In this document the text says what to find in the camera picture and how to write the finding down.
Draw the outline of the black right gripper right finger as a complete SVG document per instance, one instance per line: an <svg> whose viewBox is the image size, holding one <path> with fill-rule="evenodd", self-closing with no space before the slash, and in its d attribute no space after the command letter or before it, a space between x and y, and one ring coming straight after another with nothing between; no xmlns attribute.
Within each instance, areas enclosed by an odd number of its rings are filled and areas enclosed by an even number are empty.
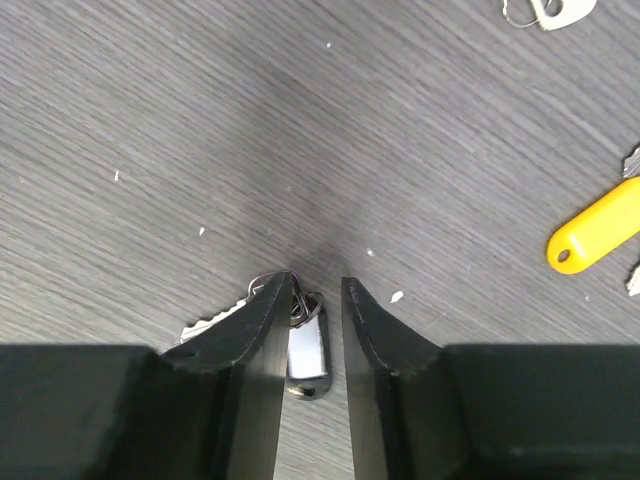
<svg viewBox="0 0 640 480"><path fill-rule="evenodd" d="M636 346L438 346L356 278L341 300L357 478L638 477Z"/></svg>

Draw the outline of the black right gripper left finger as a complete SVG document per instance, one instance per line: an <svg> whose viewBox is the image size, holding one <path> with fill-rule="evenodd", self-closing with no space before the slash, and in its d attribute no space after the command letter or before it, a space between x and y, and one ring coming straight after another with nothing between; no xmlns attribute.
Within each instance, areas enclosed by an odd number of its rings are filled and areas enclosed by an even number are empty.
<svg viewBox="0 0 640 480"><path fill-rule="evenodd" d="M293 276L165 352L5 344L5 479L269 479Z"/></svg>

